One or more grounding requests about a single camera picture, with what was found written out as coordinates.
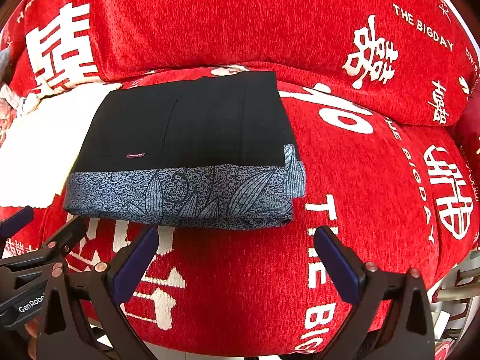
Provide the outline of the black pants with grey waistband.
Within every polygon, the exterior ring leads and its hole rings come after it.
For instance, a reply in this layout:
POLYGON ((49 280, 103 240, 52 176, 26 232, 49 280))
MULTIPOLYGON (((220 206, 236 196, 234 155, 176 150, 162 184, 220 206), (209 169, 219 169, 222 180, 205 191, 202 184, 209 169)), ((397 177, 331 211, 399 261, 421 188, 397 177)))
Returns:
POLYGON ((306 171, 273 72, 109 93, 67 178, 65 211, 143 224, 288 224, 306 171))

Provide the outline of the white shelf with clutter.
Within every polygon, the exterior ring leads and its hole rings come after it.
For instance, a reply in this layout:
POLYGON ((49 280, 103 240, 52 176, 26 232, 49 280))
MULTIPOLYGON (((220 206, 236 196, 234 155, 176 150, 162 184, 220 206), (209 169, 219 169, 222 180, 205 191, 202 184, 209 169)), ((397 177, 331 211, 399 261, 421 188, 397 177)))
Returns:
POLYGON ((479 358, 479 251, 428 291, 436 359, 479 358))

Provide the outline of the red embroidered round cushion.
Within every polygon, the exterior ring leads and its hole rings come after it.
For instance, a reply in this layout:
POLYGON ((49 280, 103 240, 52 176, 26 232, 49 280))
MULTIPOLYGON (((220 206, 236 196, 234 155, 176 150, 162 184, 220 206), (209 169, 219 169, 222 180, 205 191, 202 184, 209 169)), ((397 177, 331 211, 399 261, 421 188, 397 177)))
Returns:
POLYGON ((13 120, 16 118, 16 113, 21 109, 23 99, 18 96, 6 83, 1 82, 0 92, 0 146, 7 138, 7 131, 10 128, 13 120))

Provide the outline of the dark red pillow gold text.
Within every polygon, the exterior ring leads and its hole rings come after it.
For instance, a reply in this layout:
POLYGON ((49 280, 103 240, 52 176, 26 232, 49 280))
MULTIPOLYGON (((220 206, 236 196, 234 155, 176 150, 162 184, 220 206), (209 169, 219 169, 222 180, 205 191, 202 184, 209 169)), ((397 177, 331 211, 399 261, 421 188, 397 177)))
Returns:
POLYGON ((477 185, 479 185, 480 176, 479 135, 480 93, 479 85, 477 85, 454 129, 454 140, 462 148, 471 169, 473 180, 477 185))

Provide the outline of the red sofa cover with characters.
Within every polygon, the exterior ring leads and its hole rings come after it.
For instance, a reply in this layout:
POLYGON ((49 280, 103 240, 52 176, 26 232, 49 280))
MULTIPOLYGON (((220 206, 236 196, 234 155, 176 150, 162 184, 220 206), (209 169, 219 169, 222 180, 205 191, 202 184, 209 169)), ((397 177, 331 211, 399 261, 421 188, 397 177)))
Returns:
MULTIPOLYGON (((477 47, 448 0, 22 0, 1 48, 11 89, 33 111, 89 83, 275 74, 306 193, 282 226, 159 225, 123 305, 152 345, 232 357, 323 350, 349 308, 313 248, 322 225, 383 270, 415 267, 427 288, 479 237, 473 180, 450 135, 478 80, 477 47)), ((37 250, 75 215, 66 182, 8 255, 37 250)), ((110 260, 144 224, 84 217, 75 272, 110 260)))

